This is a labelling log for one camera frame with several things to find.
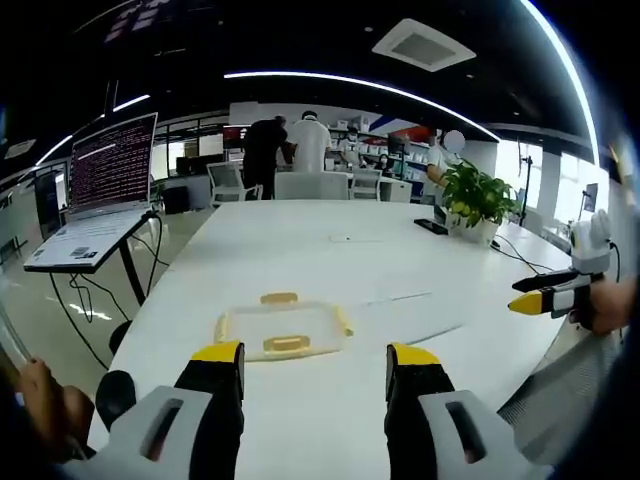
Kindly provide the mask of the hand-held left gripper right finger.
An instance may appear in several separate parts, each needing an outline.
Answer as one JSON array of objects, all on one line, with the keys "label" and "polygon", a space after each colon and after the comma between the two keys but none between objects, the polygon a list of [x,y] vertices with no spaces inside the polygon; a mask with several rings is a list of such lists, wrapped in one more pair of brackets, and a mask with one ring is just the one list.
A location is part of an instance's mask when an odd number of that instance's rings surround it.
[{"label": "hand-held left gripper right finger", "polygon": [[390,343],[384,432],[392,479],[546,479],[514,431],[469,390],[456,390],[431,352]]}]

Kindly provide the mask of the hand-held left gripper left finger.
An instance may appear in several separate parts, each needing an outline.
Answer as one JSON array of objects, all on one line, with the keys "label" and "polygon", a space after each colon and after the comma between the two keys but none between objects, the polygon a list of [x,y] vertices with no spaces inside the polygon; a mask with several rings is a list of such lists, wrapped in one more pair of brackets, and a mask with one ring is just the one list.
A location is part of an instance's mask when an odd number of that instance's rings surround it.
[{"label": "hand-held left gripper left finger", "polygon": [[64,465],[68,479],[233,479],[244,429],[244,344],[193,354],[111,423],[103,448]]}]

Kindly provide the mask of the person's right hand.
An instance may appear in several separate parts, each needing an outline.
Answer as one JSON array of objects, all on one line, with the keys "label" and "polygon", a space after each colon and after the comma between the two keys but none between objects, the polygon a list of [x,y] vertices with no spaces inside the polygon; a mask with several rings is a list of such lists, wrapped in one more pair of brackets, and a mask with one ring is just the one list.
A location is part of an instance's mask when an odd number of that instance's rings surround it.
[{"label": "person's right hand", "polygon": [[575,310],[570,313],[572,324],[582,324],[590,319],[587,330],[604,336],[628,326],[638,290],[638,279],[630,277],[621,282],[601,280],[590,285],[592,313]]}]

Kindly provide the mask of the person's left hand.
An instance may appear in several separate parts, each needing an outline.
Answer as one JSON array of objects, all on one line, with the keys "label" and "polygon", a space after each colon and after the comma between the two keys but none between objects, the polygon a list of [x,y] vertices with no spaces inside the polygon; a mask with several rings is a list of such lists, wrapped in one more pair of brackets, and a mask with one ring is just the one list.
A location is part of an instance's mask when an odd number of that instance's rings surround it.
[{"label": "person's left hand", "polygon": [[90,454],[87,445],[94,404],[75,386],[62,386],[49,366],[33,357],[21,368],[18,391],[22,405],[54,462]]}]

